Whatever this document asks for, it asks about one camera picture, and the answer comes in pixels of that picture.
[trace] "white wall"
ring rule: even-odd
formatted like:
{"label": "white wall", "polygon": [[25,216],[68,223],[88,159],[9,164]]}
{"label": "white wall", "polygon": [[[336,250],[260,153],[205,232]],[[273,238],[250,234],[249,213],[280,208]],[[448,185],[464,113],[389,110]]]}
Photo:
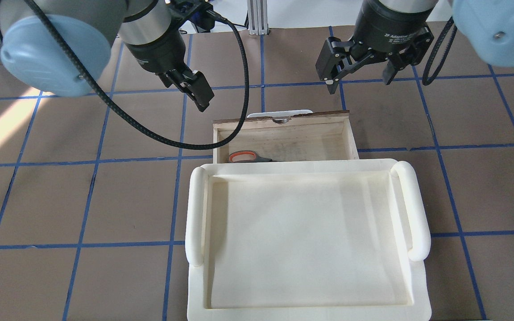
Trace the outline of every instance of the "white wall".
{"label": "white wall", "polygon": [[[247,14],[246,0],[213,0],[216,12],[235,24],[242,25]],[[268,0],[268,18],[271,28],[306,28],[354,25],[362,0]],[[451,16],[447,0],[439,0],[428,21],[446,21]],[[182,29],[193,33],[187,22]],[[216,23],[214,32],[230,31]]]}

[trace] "tray handle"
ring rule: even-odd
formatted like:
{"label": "tray handle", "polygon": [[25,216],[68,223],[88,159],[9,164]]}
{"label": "tray handle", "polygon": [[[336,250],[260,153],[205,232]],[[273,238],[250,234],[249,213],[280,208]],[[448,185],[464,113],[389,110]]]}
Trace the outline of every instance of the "tray handle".
{"label": "tray handle", "polygon": [[203,264],[202,225],[207,180],[208,176],[204,168],[197,167],[192,171],[187,206],[185,248],[188,262],[195,267]]}
{"label": "tray handle", "polygon": [[408,258],[414,262],[423,261],[430,253],[431,235],[416,172],[408,162],[398,162],[392,166],[390,173],[400,179],[412,230],[412,248],[408,250]]}

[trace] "scissors handle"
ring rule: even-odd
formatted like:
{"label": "scissors handle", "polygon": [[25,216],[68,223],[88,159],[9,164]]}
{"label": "scissors handle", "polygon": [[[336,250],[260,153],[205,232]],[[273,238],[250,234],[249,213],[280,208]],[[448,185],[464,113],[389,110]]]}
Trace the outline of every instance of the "scissors handle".
{"label": "scissors handle", "polygon": [[229,154],[229,158],[227,159],[230,163],[265,163],[265,162],[274,162],[271,158],[265,158],[259,156],[253,150],[240,150],[237,152],[232,152]]}

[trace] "thin black wire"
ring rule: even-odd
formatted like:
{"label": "thin black wire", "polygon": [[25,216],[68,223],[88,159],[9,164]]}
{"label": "thin black wire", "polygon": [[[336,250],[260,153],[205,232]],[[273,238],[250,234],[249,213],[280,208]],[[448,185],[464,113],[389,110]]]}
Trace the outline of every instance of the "thin black wire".
{"label": "thin black wire", "polygon": [[[445,47],[443,57],[441,57],[439,65],[437,65],[437,68],[434,71],[434,73],[432,74],[432,77],[429,77],[430,69],[432,67],[432,64],[434,63],[435,57],[437,55],[437,51],[439,51],[439,47],[441,46],[441,43],[443,43],[445,36],[449,32],[449,29],[451,28],[451,26],[453,26],[453,32],[451,32],[451,37],[449,38],[447,47]],[[426,63],[426,68],[424,68],[424,73],[422,75],[422,85],[424,85],[424,86],[429,85],[436,79],[437,75],[439,75],[439,72],[441,71],[441,68],[443,67],[443,64],[445,63],[445,59],[447,58],[447,54],[449,53],[449,49],[451,49],[451,44],[453,44],[453,39],[455,39],[456,33],[457,33],[457,26],[453,24],[453,17],[451,17],[445,24],[445,27],[443,27],[443,30],[441,31],[439,37],[437,37],[436,43],[434,45],[434,49],[430,53],[430,57],[428,58],[428,61]]]}
{"label": "thin black wire", "polygon": [[245,55],[245,47],[243,46],[243,41],[241,41],[241,36],[239,35],[239,32],[237,31],[237,28],[233,25],[232,22],[229,20],[221,17],[218,15],[219,18],[216,18],[217,21],[222,22],[222,24],[226,24],[230,26],[231,30],[233,30],[233,33],[235,35],[235,38],[237,39],[237,44],[239,45],[239,50],[241,52],[241,60],[243,62],[243,73],[244,73],[244,82],[245,82],[245,96],[243,98],[243,108],[241,110],[241,118],[239,120],[239,123],[237,124],[237,127],[234,129],[234,131],[227,136],[227,138],[224,138],[224,140],[221,140],[220,142],[213,143],[213,144],[186,144],[182,142],[177,142],[175,140],[170,140],[169,138],[160,136],[159,134],[156,134],[155,132],[152,132],[139,122],[137,122],[132,116],[128,115],[125,111],[123,111],[118,105],[108,97],[108,95],[100,88],[98,83],[96,83],[96,80],[90,75],[88,70],[84,67],[84,65],[80,62],[77,55],[73,52],[73,49],[66,43],[65,39],[61,36],[59,31],[55,28],[53,23],[49,20],[47,15],[41,10],[41,8],[34,2],[34,0],[24,0],[24,2],[31,8],[33,13],[39,18],[41,23],[45,26],[47,31],[51,34],[53,39],[59,44],[59,47],[63,50],[65,55],[69,58],[69,60],[73,63],[73,65],[77,68],[77,71],[84,77],[88,85],[96,92],[98,97],[104,101],[104,103],[112,109],[113,112],[115,112],[118,116],[120,116],[122,119],[126,120],[127,123],[129,123],[133,128],[136,128],[139,130],[142,134],[145,134],[146,136],[152,138],[153,140],[157,140],[163,144],[167,144],[170,146],[174,146],[176,148],[184,148],[184,149],[191,149],[191,150],[210,150],[213,148],[220,148],[224,146],[225,144],[228,144],[237,136],[239,131],[241,130],[241,127],[243,126],[243,123],[245,122],[245,117],[247,116],[247,109],[249,107],[249,66],[247,64],[247,56]]}

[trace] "plastic tray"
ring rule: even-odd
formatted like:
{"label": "plastic tray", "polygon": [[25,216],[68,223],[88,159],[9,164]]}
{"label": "plastic tray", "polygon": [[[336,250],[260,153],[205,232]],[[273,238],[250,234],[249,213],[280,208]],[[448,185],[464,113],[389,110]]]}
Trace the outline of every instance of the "plastic tray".
{"label": "plastic tray", "polygon": [[429,320],[430,242],[406,162],[203,165],[190,183],[188,319]]}

